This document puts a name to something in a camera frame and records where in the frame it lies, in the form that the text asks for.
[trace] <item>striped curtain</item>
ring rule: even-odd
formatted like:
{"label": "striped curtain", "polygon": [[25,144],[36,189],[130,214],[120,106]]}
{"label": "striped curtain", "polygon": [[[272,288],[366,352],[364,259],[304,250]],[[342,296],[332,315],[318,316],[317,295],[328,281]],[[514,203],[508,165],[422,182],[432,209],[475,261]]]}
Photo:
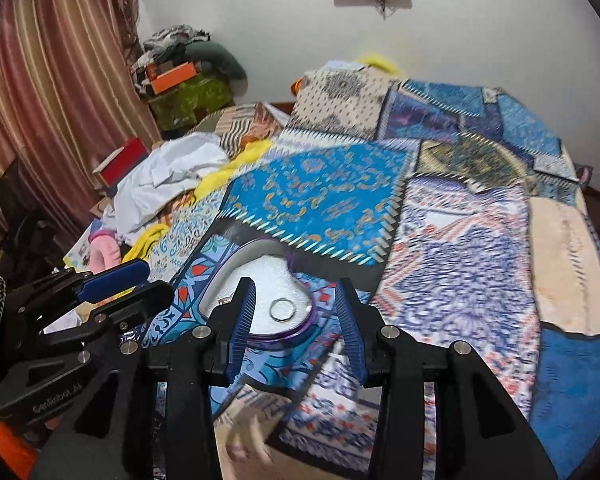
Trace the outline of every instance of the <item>striped curtain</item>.
{"label": "striped curtain", "polygon": [[159,139],[128,71],[137,14],[136,0],[0,1],[0,175],[20,159],[63,246],[90,221],[93,168]]}

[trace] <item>white foam insert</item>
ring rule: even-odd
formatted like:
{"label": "white foam insert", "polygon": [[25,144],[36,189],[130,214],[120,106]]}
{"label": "white foam insert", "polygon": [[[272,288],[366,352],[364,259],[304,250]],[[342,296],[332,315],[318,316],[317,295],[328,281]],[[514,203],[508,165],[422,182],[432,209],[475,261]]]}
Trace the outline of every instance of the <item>white foam insert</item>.
{"label": "white foam insert", "polygon": [[[297,328],[311,312],[311,300],[306,289],[289,274],[286,258],[265,254],[250,262],[236,267],[220,286],[211,302],[211,308],[202,312],[209,316],[218,306],[221,298],[230,298],[241,278],[251,278],[256,285],[256,309],[251,323],[251,333],[272,335]],[[295,314],[288,321],[276,321],[269,315],[271,303],[278,298],[287,298],[296,306]],[[279,303],[275,306],[278,317],[286,317],[287,305]]]}

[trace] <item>bed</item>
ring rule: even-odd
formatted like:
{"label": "bed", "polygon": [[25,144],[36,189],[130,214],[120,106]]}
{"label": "bed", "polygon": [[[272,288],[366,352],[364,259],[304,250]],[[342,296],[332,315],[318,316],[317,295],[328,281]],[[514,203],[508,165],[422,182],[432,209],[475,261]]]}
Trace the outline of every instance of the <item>bed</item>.
{"label": "bed", "polygon": [[[234,384],[211,388],[223,477],[365,478],[380,391],[359,387],[340,341],[334,283],[347,276],[417,340],[471,343],[558,477],[586,478],[600,458],[600,241],[560,140],[504,89],[366,67],[307,73],[269,140],[233,180],[174,212],[149,256],[173,304],[125,335],[146,347],[203,324],[210,279],[252,240],[292,255],[318,315],[302,338],[248,348]],[[428,385],[426,479],[434,403]]]}

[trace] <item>orange box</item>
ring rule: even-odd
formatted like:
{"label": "orange box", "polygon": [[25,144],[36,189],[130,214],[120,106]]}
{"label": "orange box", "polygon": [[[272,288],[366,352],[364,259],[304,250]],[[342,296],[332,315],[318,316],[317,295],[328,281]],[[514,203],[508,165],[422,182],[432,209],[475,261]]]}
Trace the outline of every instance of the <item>orange box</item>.
{"label": "orange box", "polygon": [[164,74],[160,74],[157,78],[151,81],[151,86],[154,88],[154,92],[159,94],[164,92],[171,87],[176,86],[187,79],[191,79],[197,74],[193,63],[183,63],[178,65],[176,68],[172,68]]}

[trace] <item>white wall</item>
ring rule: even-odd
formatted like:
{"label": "white wall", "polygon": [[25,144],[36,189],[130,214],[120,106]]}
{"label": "white wall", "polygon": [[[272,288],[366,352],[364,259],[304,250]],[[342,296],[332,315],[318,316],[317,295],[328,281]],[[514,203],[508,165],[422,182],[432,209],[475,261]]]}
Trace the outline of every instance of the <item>white wall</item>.
{"label": "white wall", "polygon": [[503,86],[594,166],[600,190],[600,20],[587,0],[410,0],[385,21],[373,0],[143,2],[155,28],[189,23],[224,44],[247,71],[243,100],[291,100],[303,72],[368,51],[414,78]]}
{"label": "white wall", "polygon": [[138,0],[138,37],[140,41],[146,40],[158,29],[154,27],[151,14],[147,11],[144,0]]}

